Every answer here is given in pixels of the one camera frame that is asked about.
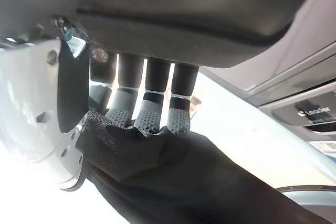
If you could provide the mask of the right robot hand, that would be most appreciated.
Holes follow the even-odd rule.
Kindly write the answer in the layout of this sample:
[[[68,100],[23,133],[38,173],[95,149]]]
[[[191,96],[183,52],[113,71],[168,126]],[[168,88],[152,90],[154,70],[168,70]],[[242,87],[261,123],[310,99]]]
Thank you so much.
[[[313,0],[1,0],[1,139],[38,173],[73,189],[92,166],[89,81],[111,83],[113,54],[229,68],[289,56]],[[95,69],[94,49],[108,54]]]

